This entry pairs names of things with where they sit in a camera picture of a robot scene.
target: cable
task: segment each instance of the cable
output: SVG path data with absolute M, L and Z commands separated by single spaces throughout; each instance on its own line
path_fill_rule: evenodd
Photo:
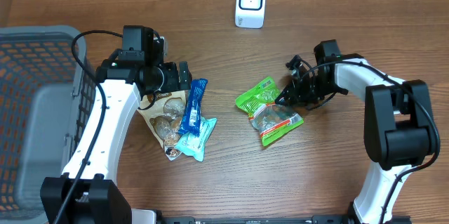
M 303 62 L 305 65 L 307 65 L 307 67 L 309 67 L 309 70 L 311 69 L 311 65 L 308 62 L 306 62 L 304 59 L 300 58 L 300 62 Z M 296 70 L 296 74 L 297 74 L 297 78 L 301 79 L 301 81 L 302 81 L 302 77 L 300 77 L 300 69 L 299 68 Z M 312 85 L 310 86 L 310 89 L 311 89 L 312 93 L 315 93 L 315 83 L 316 83 L 315 71 L 312 71 L 311 75 L 312 75 Z
M 116 60 L 119 56 L 120 50 L 121 50 L 120 48 L 114 50 L 114 52 L 112 52 L 112 54 L 107 59 Z
M 326 98 L 321 104 L 316 105 L 316 106 L 314 106 L 314 107 L 312 107 L 312 108 L 306 108 L 306 110 L 307 110 L 307 111 L 312 111 L 313 109 L 322 107 L 322 106 L 325 105 L 327 102 L 329 102 L 329 100 L 331 100 L 331 99 L 335 96 L 335 94 L 337 94 L 337 93 L 336 93 L 336 92 L 332 93 L 332 94 L 331 94 L 328 98 Z
M 158 93 L 158 91 L 154 91 L 153 92 L 153 100 L 146 108 L 138 107 L 138 109 L 141 110 L 141 111 L 145 111 L 145 110 L 148 110 L 149 108 L 153 107 L 153 105 L 154 105 L 154 103 L 156 102 L 156 99 L 157 99 L 157 93 Z
M 153 30 L 153 34 L 154 34 L 154 35 L 156 35 L 156 38 L 157 38 L 157 42 L 161 43 L 161 42 L 162 42 L 162 40 L 161 40 L 161 37 L 159 36 L 159 33 L 158 33 L 158 32 L 156 32 L 156 30 Z
M 432 158 L 425 164 L 421 164 L 419 166 L 413 167 L 413 168 L 411 168 L 411 169 L 409 169 L 407 171 L 404 171 L 403 173 L 397 175 L 396 179 L 394 180 L 393 185 L 391 186 L 390 191 L 388 192 L 387 198 L 385 199 L 385 204 L 382 207 L 382 213 L 380 215 L 379 224 L 383 224 L 385 213 L 387 212 L 387 207 L 388 207 L 389 201 L 391 200 L 391 197 L 393 196 L 394 190 L 396 189 L 396 186 L 398 185 L 398 183 L 401 181 L 402 177 L 404 177 L 405 175 L 407 175 L 409 173 L 412 173 L 412 172 L 415 172 L 415 171 L 420 171 L 422 169 L 425 169 L 425 168 L 431 166 L 436 161 L 438 156 L 440 155 L 440 135 L 438 133 L 438 129 L 436 128 L 434 120 L 430 117 L 430 114 L 427 112 L 426 108 L 424 108 L 422 103 L 420 101 L 418 101 L 418 99 L 409 90 L 407 90 L 404 86 L 402 86 L 398 82 L 390 79 L 387 74 L 381 73 L 378 69 L 374 68 L 373 66 L 365 65 L 362 62 L 348 62 L 348 61 L 325 62 L 325 63 L 323 63 L 321 65 L 318 65 L 318 66 L 315 66 L 315 67 L 311 68 L 300 79 L 304 78 L 304 76 L 306 74 L 309 74 L 310 72 L 312 72 L 312 71 L 314 71 L 314 70 L 316 70 L 316 69 L 318 69 L 320 67 L 324 67 L 324 66 L 327 66 L 327 65 L 336 65 L 336 64 L 346 64 L 346 65 L 355 65 L 355 66 L 364 67 L 364 68 L 369 69 L 372 72 L 374 72 L 377 76 L 382 77 L 385 81 L 388 81 L 389 83 L 391 83 L 391 84 L 395 85 L 396 87 L 400 88 L 404 93 L 406 93 L 408 95 L 409 99 L 411 99 L 412 101 L 415 102 L 415 104 L 419 107 L 419 109 L 422 111 L 422 113 L 424 113 L 426 119 L 430 123 L 432 131 L 435 133 L 435 153 L 432 156 Z
M 83 171 L 84 171 L 86 165 L 88 164 L 89 157 L 91 156 L 93 147 L 95 146 L 95 142 L 97 141 L 97 138 L 98 138 L 98 134 L 100 133 L 100 129 L 103 124 L 103 120 L 105 119 L 105 113 L 106 113 L 106 109 L 107 109 L 106 95 L 105 95 L 105 92 L 103 91 L 103 88 L 101 87 L 100 83 L 98 83 L 97 80 L 95 79 L 95 75 L 92 74 L 88 68 L 86 68 L 86 66 L 79 60 L 78 55 L 76 54 L 76 50 L 75 50 L 76 41 L 78 41 L 79 38 L 81 38 L 87 34 L 111 34 L 111 35 L 114 35 L 117 37 L 123 37 L 121 34 L 117 34 L 115 32 L 104 31 L 104 30 L 91 30 L 91 31 L 82 32 L 82 33 L 78 34 L 72 41 L 72 55 L 73 55 L 76 63 L 78 63 L 79 67 L 81 67 L 81 69 L 83 69 L 83 71 L 86 73 L 86 75 L 97 86 L 97 88 L 101 94 L 102 107 L 101 107 L 100 119 L 98 120 L 97 129 L 95 130 L 95 133 L 93 134 L 92 141 L 91 141 L 89 148 L 87 149 L 87 152 L 86 152 L 86 156 L 84 157 L 83 161 L 81 162 L 79 171 L 76 174 L 75 179 L 73 180 L 72 186 L 70 187 L 69 192 L 67 193 L 67 196 L 64 199 L 64 202 L 62 203 L 61 207 L 59 208 L 58 214 L 56 215 L 56 218 L 55 218 L 55 221 L 53 222 L 53 224 L 58 224 L 58 222 L 60 221 L 62 213 L 64 213 L 70 199 L 72 198 L 72 195 L 75 191 L 76 184 L 79 182 L 79 179 L 81 178 L 81 175 L 83 174 Z

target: wooden table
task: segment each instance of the wooden table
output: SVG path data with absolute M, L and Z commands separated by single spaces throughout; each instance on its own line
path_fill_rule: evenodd
M 14 0 L 9 25 L 153 27 L 168 39 L 169 60 L 186 60 L 194 77 L 209 80 L 202 112 L 218 123 L 204 162 L 168 161 L 136 113 L 118 177 L 132 207 L 199 218 L 346 212 L 370 161 L 360 100 L 337 95 L 302 114 L 305 123 L 267 149 L 234 103 L 268 75 L 283 88 L 285 62 L 295 54 L 314 62 L 315 45 L 337 39 L 343 53 L 429 85 L 441 157 L 409 178 L 394 213 L 416 223 L 449 222 L 449 0 L 267 0 L 262 29 L 236 28 L 234 9 L 235 0 Z M 94 66 L 121 47 L 106 35 L 87 42 Z

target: candy bar wrapper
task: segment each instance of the candy bar wrapper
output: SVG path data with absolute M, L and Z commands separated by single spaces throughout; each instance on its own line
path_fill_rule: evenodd
M 180 135 L 192 133 L 194 136 L 199 136 L 199 127 L 201 124 L 201 100 L 203 99 L 207 83 L 207 79 L 195 79 L 192 81 L 187 108 L 184 111 L 179 130 Z
M 158 93 L 156 102 L 151 108 L 138 110 L 171 161 L 181 154 L 181 151 L 176 150 L 175 146 L 180 139 L 177 132 L 184 115 L 187 96 L 188 91 Z M 144 96 L 140 107 L 147 107 L 151 101 L 153 101 L 153 95 Z

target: blue package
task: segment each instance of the blue package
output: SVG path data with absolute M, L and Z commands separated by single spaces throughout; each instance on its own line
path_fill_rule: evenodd
M 175 149 L 181 151 L 187 156 L 194 157 L 197 161 L 202 162 L 204 160 L 204 149 L 206 147 L 206 142 L 209 139 L 216 123 L 216 118 L 201 118 L 200 135 L 194 136 L 191 133 L 184 134 L 177 142 Z
M 192 81 L 189 101 L 184 110 L 184 116 L 182 117 L 180 129 L 178 131 L 180 135 L 191 133 L 194 136 L 199 136 L 199 127 L 201 124 L 201 100 L 203 99 L 207 83 L 207 79 L 195 79 Z

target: food package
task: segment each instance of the food package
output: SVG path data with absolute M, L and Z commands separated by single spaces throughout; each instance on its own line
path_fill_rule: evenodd
M 294 110 L 274 103 L 280 93 L 274 80 L 267 77 L 236 99 L 237 107 L 248 113 L 251 124 L 259 131 L 264 146 L 304 123 Z
M 171 161 L 181 154 L 175 146 L 180 139 L 177 132 L 184 114 L 187 96 L 188 91 L 158 93 L 156 102 L 151 108 L 138 110 Z M 153 95 L 144 96 L 140 107 L 147 107 L 151 101 L 153 101 Z
M 209 139 L 216 123 L 216 118 L 204 119 L 202 117 L 199 136 L 195 136 L 192 133 L 184 134 L 177 142 L 175 149 L 181 151 L 187 156 L 194 157 L 199 162 L 202 162 L 204 160 L 206 141 Z
M 203 99 L 207 83 L 207 79 L 195 79 L 192 81 L 187 108 L 184 111 L 184 116 L 181 121 L 179 130 L 180 135 L 192 133 L 195 136 L 199 136 L 199 127 L 201 124 L 201 100 Z

